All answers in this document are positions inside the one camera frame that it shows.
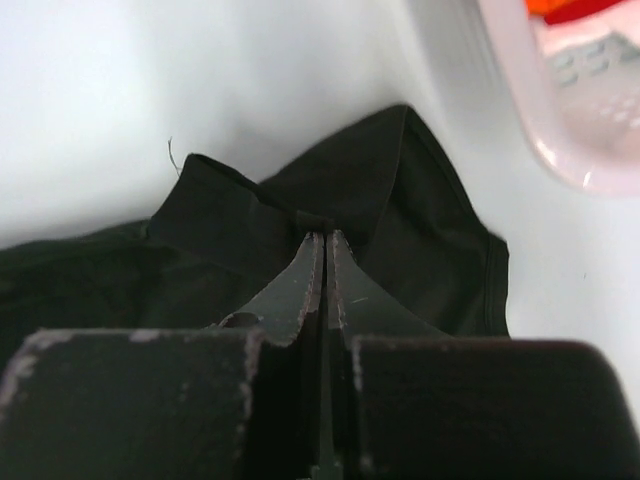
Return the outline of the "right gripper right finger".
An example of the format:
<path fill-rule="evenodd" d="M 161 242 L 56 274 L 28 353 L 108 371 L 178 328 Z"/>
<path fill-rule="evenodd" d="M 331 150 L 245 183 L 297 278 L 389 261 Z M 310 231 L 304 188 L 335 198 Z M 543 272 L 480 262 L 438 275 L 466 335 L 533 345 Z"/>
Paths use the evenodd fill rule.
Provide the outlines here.
<path fill-rule="evenodd" d="M 639 436 L 591 345 L 454 338 L 326 247 L 336 440 L 349 479 L 635 479 Z"/>

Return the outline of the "black t-shirt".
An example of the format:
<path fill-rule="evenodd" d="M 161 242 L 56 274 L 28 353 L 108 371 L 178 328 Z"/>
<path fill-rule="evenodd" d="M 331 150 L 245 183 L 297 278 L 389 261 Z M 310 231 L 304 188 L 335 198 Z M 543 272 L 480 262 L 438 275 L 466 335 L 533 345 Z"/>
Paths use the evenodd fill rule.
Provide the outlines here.
<path fill-rule="evenodd" d="M 409 106 L 334 133 L 254 183 L 200 154 L 150 218 L 1 254 L 1 349 L 57 328 L 197 328 L 248 302 L 314 221 L 417 317 L 454 336 L 503 336 L 509 253 L 476 215 Z"/>

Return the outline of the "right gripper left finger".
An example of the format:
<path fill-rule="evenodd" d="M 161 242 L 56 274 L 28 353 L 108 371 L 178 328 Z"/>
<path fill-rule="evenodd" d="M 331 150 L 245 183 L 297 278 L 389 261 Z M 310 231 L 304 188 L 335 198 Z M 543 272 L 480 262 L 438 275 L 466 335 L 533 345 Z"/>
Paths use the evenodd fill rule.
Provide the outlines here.
<path fill-rule="evenodd" d="M 44 330 L 1 382 L 5 479 L 297 479 L 315 461 L 324 241 L 196 330 Z"/>

